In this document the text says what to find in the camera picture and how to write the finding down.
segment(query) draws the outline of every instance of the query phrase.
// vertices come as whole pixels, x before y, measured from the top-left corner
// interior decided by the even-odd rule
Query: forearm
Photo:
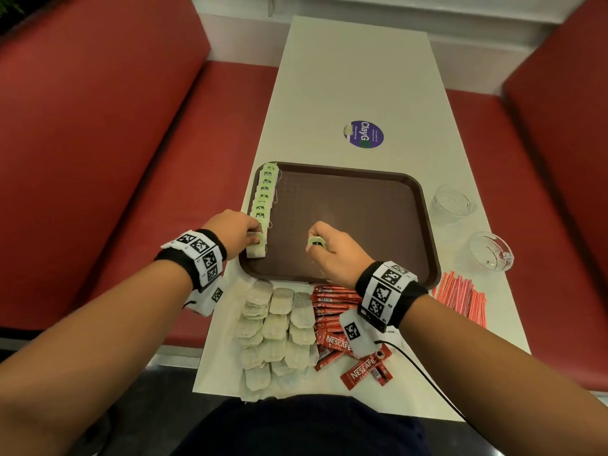
[[[467,419],[506,454],[608,454],[608,408],[430,296],[399,330]]]
[[[183,268],[156,261],[42,333],[0,364],[0,422],[69,444],[145,368],[191,291]]]

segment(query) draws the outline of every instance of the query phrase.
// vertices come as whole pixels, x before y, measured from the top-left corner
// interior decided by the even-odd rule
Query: purple circular sticker
[[[378,147],[384,141],[384,133],[375,124],[364,120],[357,120],[347,124],[344,128],[344,137],[352,145],[364,149]]]

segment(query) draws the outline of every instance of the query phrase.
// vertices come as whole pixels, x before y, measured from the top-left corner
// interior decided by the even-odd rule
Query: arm
[[[257,239],[247,230],[258,226],[227,210],[203,228],[232,259]],[[65,453],[145,368],[191,291],[181,266],[155,261],[1,363],[0,448]]]
[[[328,251],[309,247],[313,260],[332,282],[354,288],[373,260],[324,222],[315,235]],[[533,356],[426,295],[399,330],[454,405],[506,454],[608,454],[608,407]]]

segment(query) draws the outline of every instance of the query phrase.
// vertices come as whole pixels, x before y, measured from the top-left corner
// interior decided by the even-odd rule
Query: wristband
[[[227,253],[216,234],[210,230],[188,230],[161,246],[157,260],[173,261],[186,270],[194,290],[202,291],[222,272]]]
[[[363,302],[357,313],[381,333],[399,326],[414,301],[428,294],[411,272],[392,261],[371,264],[359,277],[357,293]]]

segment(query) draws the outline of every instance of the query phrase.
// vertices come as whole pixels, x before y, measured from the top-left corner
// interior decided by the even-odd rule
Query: hand
[[[354,289],[363,271],[374,262],[349,234],[324,222],[316,222],[308,231],[308,237],[325,240],[327,250],[323,246],[308,245],[306,251],[333,284]]]
[[[260,242],[257,235],[249,231],[261,232],[262,226],[257,219],[245,213],[226,210],[209,219],[202,229],[211,230],[226,248],[227,260],[238,256],[249,245]]]

